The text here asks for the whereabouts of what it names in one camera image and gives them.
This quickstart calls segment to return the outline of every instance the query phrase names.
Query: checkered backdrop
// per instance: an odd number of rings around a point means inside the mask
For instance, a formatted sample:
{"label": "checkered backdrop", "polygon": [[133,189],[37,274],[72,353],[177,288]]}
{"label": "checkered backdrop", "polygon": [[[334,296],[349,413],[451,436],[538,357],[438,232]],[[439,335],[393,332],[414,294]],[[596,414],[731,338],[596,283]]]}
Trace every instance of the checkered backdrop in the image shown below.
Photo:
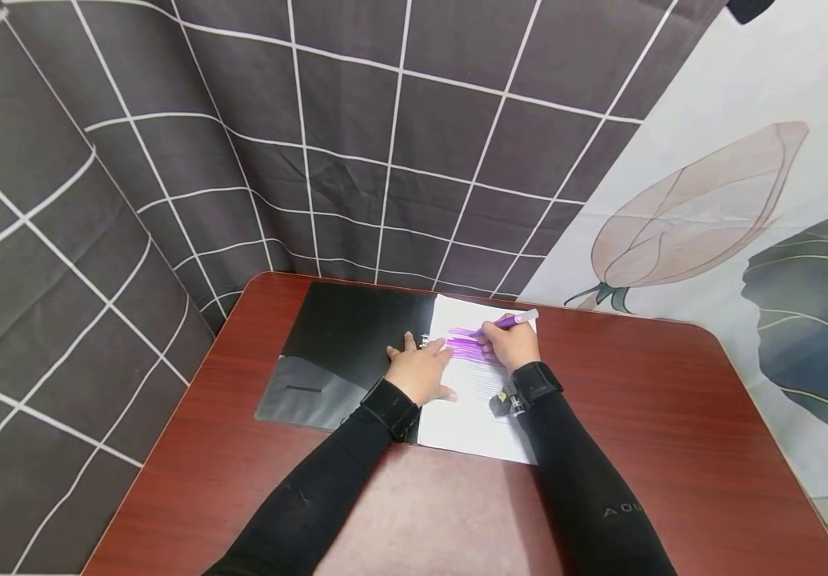
{"label": "checkered backdrop", "polygon": [[0,574],[80,570],[258,272],[516,298],[723,4],[0,1]]}

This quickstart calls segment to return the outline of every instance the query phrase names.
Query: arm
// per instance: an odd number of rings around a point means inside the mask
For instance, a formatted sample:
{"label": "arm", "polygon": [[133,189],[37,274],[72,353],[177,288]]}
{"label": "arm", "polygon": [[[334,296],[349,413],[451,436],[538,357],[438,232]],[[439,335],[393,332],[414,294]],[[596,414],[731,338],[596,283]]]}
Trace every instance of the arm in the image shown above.
{"label": "arm", "polygon": [[276,486],[206,576],[311,574],[391,441],[387,426],[357,408]]}
{"label": "arm", "polygon": [[485,351],[506,366],[524,398],[551,384],[517,419],[538,462],[548,514],[579,573],[676,574],[642,505],[540,362],[533,329],[485,322],[482,332]]}
{"label": "arm", "polygon": [[[411,412],[434,398],[454,399],[440,386],[449,363],[441,338],[423,350],[404,334],[404,351],[388,346],[390,368],[350,417],[270,493],[219,562],[203,576],[311,574],[394,436]],[[371,402],[378,398],[381,402]]]}

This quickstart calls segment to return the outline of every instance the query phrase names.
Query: left hand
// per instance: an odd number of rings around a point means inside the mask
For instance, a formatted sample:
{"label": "left hand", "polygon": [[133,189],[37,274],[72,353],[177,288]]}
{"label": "left hand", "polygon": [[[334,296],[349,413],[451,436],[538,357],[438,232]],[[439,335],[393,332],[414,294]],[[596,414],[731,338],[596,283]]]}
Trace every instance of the left hand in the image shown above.
{"label": "left hand", "polygon": [[451,348],[442,349],[445,344],[446,340],[439,338],[418,350],[414,335],[405,333],[403,352],[388,346],[391,365],[385,373],[385,380],[393,383],[418,406],[436,398],[454,402],[457,398],[455,390],[439,383],[446,364],[452,358]]}

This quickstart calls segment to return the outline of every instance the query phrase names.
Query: purple highlight mark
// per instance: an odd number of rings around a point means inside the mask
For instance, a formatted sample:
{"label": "purple highlight mark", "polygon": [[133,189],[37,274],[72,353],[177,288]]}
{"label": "purple highlight mark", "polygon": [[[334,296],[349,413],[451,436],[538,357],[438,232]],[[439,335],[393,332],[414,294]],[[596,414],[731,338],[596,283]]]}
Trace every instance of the purple highlight mark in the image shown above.
{"label": "purple highlight mark", "polygon": [[496,356],[485,354],[484,346],[481,346],[476,339],[470,337],[471,334],[474,334],[474,330],[452,328],[449,334],[464,336],[464,338],[448,338],[446,340],[446,346],[452,349],[452,358],[461,358],[470,360],[470,362],[480,362],[481,364],[499,364]]}

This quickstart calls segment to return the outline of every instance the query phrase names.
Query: white paper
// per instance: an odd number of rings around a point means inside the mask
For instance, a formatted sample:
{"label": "white paper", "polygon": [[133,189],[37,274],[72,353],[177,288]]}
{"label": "white paper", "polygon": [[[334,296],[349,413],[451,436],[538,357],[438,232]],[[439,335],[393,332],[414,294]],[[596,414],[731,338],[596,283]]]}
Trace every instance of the white paper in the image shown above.
{"label": "white paper", "polygon": [[[450,338],[452,328],[476,330],[481,322],[497,320],[507,311],[512,310],[437,296],[430,339]],[[530,323],[534,329],[535,321]],[[418,443],[499,460],[535,463],[516,419],[496,418],[490,411],[492,396],[503,388],[508,378],[503,366],[452,358],[442,383],[455,390],[458,400],[433,400],[423,407]]]}

